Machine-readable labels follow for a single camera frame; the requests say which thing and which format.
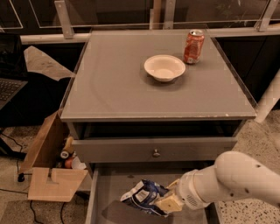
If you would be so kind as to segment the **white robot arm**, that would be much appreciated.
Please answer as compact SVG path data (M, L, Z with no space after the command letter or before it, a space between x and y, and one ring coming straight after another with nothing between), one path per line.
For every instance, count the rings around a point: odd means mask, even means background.
M213 165L185 173L155 201L167 213L183 207L198 210L216 201L258 199L280 206L280 175L252 157L237 151L220 154Z

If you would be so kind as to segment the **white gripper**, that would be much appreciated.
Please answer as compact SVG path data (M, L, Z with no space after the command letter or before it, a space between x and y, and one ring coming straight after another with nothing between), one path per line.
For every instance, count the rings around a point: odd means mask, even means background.
M213 169L189 171L166 187L169 190L176 187L176 194L167 193L164 197L157 199L155 205L167 214L180 212L184 203L192 210L208 207L210 202L206 201L206 198L211 192L208 187L213 183Z

